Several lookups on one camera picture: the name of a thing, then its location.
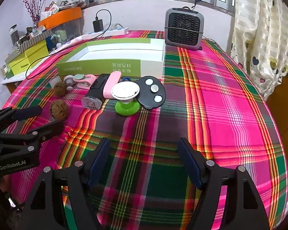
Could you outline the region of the brown walnut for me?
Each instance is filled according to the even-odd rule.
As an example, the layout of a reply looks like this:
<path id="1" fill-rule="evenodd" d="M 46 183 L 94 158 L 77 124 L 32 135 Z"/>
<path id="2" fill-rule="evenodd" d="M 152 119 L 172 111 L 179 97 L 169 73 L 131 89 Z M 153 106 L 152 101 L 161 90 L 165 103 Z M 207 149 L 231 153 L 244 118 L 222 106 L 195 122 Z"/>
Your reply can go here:
<path id="1" fill-rule="evenodd" d="M 50 105 L 50 114 L 56 120 L 64 121 L 68 118 L 69 107 L 64 100 L 54 100 Z"/>
<path id="2" fill-rule="evenodd" d="M 53 92 L 56 96 L 63 97 L 67 93 L 67 86 L 66 83 L 63 81 L 60 81 L 56 83 L 53 87 Z"/>

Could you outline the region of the clear small jar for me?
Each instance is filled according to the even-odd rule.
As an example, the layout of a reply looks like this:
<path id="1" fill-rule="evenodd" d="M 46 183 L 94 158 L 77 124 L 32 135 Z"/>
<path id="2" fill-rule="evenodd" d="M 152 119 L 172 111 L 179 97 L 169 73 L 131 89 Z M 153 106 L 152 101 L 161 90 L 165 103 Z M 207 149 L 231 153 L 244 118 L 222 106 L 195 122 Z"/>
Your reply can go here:
<path id="1" fill-rule="evenodd" d="M 57 83 L 59 83 L 60 81 L 61 81 L 60 76 L 55 76 L 54 78 L 52 78 L 52 79 L 49 81 L 49 84 L 50 84 L 51 88 L 54 88 L 55 85 L 56 85 Z"/>

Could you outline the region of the black rectangular device clear cap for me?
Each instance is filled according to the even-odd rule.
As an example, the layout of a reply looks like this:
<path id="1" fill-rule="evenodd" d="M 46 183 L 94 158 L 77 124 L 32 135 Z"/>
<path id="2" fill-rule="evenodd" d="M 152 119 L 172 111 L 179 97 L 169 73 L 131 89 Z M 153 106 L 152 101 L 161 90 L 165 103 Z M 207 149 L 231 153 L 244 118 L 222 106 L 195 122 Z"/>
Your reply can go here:
<path id="1" fill-rule="evenodd" d="M 103 95 L 103 89 L 110 77 L 110 74 L 101 74 L 90 86 L 87 94 L 82 99 L 82 106 L 90 110 L 100 110 L 105 97 Z"/>

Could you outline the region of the small white massager knob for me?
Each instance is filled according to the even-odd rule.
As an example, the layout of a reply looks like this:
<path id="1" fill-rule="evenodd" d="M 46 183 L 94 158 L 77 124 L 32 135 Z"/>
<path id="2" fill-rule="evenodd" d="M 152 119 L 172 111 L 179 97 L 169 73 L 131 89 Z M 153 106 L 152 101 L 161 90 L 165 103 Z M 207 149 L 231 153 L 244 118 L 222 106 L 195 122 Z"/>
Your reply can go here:
<path id="1" fill-rule="evenodd" d="M 64 83 L 66 84 L 66 90 L 72 91 L 74 89 L 75 81 L 73 75 L 68 75 L 64 78 Z"/>

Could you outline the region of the pink device with green disc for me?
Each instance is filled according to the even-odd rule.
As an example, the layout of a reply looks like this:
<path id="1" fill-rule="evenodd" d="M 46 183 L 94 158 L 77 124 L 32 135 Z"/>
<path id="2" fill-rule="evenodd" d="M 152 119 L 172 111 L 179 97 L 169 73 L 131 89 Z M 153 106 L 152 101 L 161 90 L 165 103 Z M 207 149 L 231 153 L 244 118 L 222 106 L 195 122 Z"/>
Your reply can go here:
<path id="1" fill-rule="evenodd" d="M 93 74 L 76 74 L 73 76 L 73 81 L 76 83 L 76 86 L 79 89 L 85 89 L 85 90 L 89 90 L 91 85 L 95 82 L 95 80 L 97 79 L 96 76 L 94 76 Z"/>

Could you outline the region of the pink oval case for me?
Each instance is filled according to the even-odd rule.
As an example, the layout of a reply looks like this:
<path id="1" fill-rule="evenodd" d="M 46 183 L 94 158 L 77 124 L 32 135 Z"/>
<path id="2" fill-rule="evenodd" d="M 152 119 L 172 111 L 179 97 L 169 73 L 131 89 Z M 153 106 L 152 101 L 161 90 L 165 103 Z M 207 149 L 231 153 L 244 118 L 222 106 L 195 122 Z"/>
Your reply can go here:
<path id="1" fill-rule="evenodd" d="M 114 99 L 114 97 L 111 94 L 111 91 L 114 85 L 116 85 L 120 81 L 121 75 L 122 73 L 120 71 L 114 71 L 110 74 L 103 89 L 103 97 L 105 99 Z"/>

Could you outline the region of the white green round stand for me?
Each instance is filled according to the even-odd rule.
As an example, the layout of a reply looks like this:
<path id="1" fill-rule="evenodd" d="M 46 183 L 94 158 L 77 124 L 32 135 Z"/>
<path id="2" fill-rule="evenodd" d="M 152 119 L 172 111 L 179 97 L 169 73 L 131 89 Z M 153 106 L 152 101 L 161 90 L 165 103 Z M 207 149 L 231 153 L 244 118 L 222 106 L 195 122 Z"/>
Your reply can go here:
<path id="1" fill-rule="evenodd" d="M 132 81 L 122 81 L 115 84 L 111 89 L 111 95 L 117 100 L 115 104 L 116 113 L 122 116 L 131 116 L 140 109 L 140 104 L 136 100 L 140 92 L 138 84 Z"/>

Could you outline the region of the black disc with silver dots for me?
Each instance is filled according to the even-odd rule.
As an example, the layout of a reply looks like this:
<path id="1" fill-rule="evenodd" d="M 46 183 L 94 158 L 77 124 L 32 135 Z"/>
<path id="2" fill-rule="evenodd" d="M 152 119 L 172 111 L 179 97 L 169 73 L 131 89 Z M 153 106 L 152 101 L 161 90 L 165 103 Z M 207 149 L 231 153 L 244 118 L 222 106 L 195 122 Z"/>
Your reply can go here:
<path id="1" fill-rule="evenodd" d="M 166 100 L 166 91 L 163 84 L 153 76 L 144 76 L 135 83 L 139 86 L 137 101 L 147 110 L 159 108 Z"/>

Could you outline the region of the yellow green shoe box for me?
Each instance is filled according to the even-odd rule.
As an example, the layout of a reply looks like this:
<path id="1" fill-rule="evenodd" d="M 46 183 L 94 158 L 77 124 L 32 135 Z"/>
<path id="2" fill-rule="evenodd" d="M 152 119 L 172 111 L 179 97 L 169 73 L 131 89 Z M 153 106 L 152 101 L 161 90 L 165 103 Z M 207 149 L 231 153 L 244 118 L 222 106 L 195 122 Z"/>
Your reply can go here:
<path id="1" fill-rule="evenodd" d="M 16 75 L 26 71 L 28 67 L 34 67 L 37 62 L 34 64 L 33 62 L 41 57 L 47 56 L 48 53 L 47 43 L 44 39 L 14 58 L 7 66 L 12 71 L 13 75 Z"/>

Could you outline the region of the striped patterned box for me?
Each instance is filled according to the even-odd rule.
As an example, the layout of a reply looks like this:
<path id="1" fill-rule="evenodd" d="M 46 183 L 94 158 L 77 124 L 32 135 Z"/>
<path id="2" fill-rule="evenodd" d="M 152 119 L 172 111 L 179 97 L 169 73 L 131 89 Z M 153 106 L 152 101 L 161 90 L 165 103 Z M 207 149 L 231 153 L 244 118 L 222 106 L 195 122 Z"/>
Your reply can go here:
<path id="1" fill-rule="evenodd" d="M 33 38 L 26 40 L 25 42 L 20 43 L 17 46 L 15 46 L 12 53 L 15 54 L 16 56 L 18 56 L 21 53 L 23 53 L 24 51 L 26 51 L 27 49 L 34 46 L 35 44 L 37 44 L 37 43 L 41 42 L 42 40 L 51 36 L 51 34 L 52 34 L 51 30 L 46 30 L 46 31 L 42 32 L 41 34 L 34 36 Z"/>

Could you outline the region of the glass jar black lid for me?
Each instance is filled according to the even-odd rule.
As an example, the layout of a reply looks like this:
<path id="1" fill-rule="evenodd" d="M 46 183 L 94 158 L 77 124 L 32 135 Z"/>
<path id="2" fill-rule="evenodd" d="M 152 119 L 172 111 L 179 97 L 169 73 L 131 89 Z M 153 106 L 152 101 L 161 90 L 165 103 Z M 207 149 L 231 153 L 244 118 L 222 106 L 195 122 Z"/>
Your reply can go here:
<path id="1" fill-rule="evenodd" d="M 9 28 L 9 34 L 10 34 L 10 37 L 11 37 L 12 44 L 13 44 L 13 46 L 15 46 L 17 41 L 20 38 L 19 34 L 18 34 L 18 30 L 17 30 L 17 25 L 16 24 L 11 26 L 11 28 Z"/>

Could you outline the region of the orange lid storage bin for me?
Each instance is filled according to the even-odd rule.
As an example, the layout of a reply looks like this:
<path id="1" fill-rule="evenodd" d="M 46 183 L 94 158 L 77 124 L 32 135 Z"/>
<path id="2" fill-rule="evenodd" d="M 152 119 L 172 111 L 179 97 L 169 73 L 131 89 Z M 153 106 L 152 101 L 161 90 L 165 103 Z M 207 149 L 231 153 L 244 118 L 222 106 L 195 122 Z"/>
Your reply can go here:
<path id="1" fill-rule="evenodd" d="M 65 43 L 82 35 L 81 20 L 82 9 L 75 7 L 59 11 L 39 21 L 38 25 L 60 35 L 62 42 Z"/>

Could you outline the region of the black charger adapter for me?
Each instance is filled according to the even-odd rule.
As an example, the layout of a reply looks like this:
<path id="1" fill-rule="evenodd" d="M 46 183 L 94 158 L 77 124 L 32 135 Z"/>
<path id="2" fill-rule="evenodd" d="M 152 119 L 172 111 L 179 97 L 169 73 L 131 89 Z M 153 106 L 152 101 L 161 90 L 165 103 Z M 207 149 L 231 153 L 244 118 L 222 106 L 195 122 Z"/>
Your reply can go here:
<path id="1" fill-rule="evenodd" d="M 95 20 L 93 21 L 93 28 L 94 32 L 96 33 L 103 31 L 104 30 L 103 20 L 96 17 Z"/>

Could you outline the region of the white power strip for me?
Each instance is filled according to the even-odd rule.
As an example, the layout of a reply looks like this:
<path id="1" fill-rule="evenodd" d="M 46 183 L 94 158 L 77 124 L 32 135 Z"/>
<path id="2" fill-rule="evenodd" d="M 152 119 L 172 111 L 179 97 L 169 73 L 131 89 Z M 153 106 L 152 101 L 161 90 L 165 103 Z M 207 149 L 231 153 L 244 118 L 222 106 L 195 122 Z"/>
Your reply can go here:
<path id="1" fill-rule="evenodd" d="M 108 37 L 108 36 L 118 36 L 125 35 L 129 33 L 129 28 L 118 28 L 118 29 L 109 29 L 101 32 L 90 32 L 82 35 L 83 40 L 95 39 L 98 37 Z"/>

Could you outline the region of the heart pattern curtain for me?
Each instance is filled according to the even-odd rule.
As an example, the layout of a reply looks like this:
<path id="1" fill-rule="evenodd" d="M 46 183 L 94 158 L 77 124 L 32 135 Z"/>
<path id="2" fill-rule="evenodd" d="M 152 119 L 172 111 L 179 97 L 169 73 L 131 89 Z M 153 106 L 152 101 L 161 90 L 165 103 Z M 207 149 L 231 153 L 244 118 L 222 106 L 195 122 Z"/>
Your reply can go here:
<path id="1" fill-rule="evenodd" d="M 235 0 L 231 58 L 264 99 L 288 75 L 288 7 L 283 0 Z"/>

